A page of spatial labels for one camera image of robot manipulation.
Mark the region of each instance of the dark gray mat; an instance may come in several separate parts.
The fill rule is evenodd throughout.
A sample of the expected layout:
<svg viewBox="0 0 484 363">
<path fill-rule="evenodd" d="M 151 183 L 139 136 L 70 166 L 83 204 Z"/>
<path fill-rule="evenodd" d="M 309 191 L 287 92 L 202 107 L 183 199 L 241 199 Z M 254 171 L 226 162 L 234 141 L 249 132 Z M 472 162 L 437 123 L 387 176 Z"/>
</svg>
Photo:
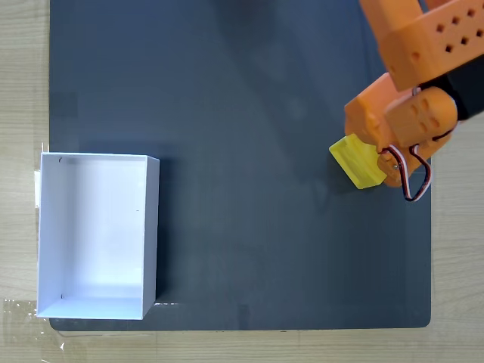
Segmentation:
<svg viewBox="0 0 484 363">
<path fill-rule="evenodd" d="M 161 159 L 157 304 L 54 329 L 426 325 L 430 194 L 327 150 L 382 72 L 356 0 L 51 0 L 50 149 Z"/>
</svg>

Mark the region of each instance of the robotic arm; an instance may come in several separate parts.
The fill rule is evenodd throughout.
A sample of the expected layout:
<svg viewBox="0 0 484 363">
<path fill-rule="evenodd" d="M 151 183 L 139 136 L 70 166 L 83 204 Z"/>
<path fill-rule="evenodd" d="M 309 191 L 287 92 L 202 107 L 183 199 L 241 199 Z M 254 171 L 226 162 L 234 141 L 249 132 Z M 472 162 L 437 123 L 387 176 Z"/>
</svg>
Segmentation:
<svg viewBox="0 0 484 363">
<path fill-rule="evenodd" d="M 426 160 L 484 110 L 484 1 L 427 0 L 426 13 L 417 0 L 360 2 L 388 73 L 345 106 L 346 137 L 330 152 L 357 188 L 402 186 L 414 202 L 432 180 Z"/>
</svg>

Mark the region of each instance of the yellow block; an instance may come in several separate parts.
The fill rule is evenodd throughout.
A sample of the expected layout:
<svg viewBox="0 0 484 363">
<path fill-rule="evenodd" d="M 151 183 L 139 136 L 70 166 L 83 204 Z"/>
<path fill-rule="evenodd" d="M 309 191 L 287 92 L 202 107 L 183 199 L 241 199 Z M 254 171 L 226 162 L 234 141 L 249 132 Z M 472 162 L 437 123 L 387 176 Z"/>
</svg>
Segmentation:
<svg viewBox="0 0 484 363">
<path fill-rule="evenodd" d="M 380 185 L 386 178 L 386 174 L 377 165 L 377 148 L 365 144 L 355 134 L 345 136 L 331 145 L 330 153 L 358 189 Z"/>
</svg>

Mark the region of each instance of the wooden table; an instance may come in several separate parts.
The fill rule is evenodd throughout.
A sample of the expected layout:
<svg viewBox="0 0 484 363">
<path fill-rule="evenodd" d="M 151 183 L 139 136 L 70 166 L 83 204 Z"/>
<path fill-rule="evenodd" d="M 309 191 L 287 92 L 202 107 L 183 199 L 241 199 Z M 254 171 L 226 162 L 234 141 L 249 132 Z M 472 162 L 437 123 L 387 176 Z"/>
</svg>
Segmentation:
<svg viewBox="0 0 484 363">
<path fill-rule="evenodd" d="M 48 7 L 0 0 L 0 362 L 484 360 L 484 116 L 433 159 L 429 327 L 59 334 L 37 319 L 34 170 L 48 147 Z"/>
</svg>

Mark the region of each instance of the open white box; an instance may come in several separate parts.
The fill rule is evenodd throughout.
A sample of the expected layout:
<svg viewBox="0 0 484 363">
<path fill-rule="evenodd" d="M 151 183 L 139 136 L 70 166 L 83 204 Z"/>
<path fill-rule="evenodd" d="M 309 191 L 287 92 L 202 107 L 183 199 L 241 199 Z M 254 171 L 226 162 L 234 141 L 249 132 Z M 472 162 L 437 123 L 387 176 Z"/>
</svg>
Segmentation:
<svg viewBox="0 0 484 363">
<path fill-rule="evenodd" d="M 160 161 L 42 153 L 37 316 L 142 319 L 155 300 Z"/>
</svg>

